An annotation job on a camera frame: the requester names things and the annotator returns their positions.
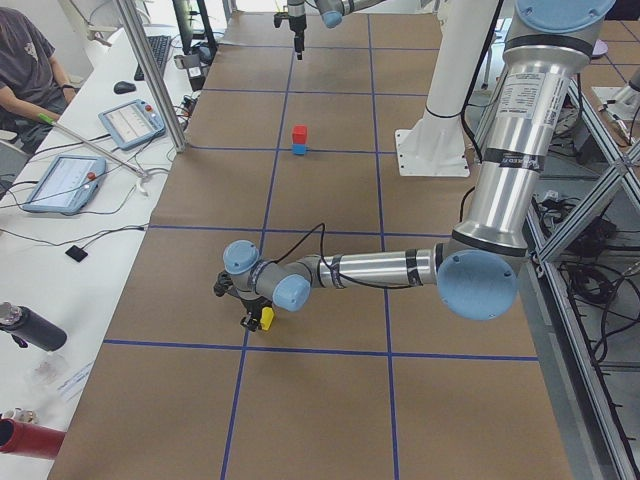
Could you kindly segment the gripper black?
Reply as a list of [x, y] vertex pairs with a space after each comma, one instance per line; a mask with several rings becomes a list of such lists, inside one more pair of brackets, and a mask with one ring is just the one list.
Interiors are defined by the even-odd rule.
[[272, 307], [272, 302], [263, 296], [247, 299], [240, 293], [236, 296], [245, 307], [245, 315], [241, 318], [240, 324], [248, 331], [256, 332], [262, 329], [261, 310], [263, 307]]
[[294, 50], [296, 58], [301, 61], [304, 52], [304, 32], [306, 30], [306, 15], [289, 16], [289, 27], [294, 32]]

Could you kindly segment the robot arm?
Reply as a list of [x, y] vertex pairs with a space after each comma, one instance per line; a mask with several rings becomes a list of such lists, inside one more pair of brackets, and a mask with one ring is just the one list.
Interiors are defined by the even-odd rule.
[[[518, 292], [517, 276], [527, 255], [522, 229], [544, 169], [570, 81], [591, 60], [601, 25], [616, 1], [515, 1], [497, 86], [493, 119], [469, 209], [450, 237], [431, 249], [325, 255], [323, 223], [312, 228], [279, 259], [261, 257], [248, 240], [226, 246], [224, 269], [213, 285], [244, 305], [241, 325], [268, 330], [273, 307], [291, 312], [307, 302], [312, 288], [352, 285], [408, 289], [437, 285], [441, 301], [456, 315], [478, 321], [503, 315]], [[500, 1], [453, 1], [432, 78], [425, 112], [410, 130], [397, 130], [403, 175], [453, 177], [466, 166], [461, 121], [464, 87], [473, 86], [471, 61], [480, 55], [482, 33], [493, 26]], [[318, 228], [320, 252], [282, 263]]]
[[[338, 26], [345, 16], [371, 8], [380, 3], [380, 0], [319, 0], [312, 2], [324, 25], [329, 29]], [[283, 20], [288, 22], [289, 29], [293, 32], [293, 46], [298, 60], [303, 59], [305, 50], [305, 31], [307, 28], [306, 5], [307, 2], [303, 0], [288, 1], [286, 3], [286, 10], [279, 13], [279, 20], [274, 19], [274, 26], [276, 28], [279, 27]]]

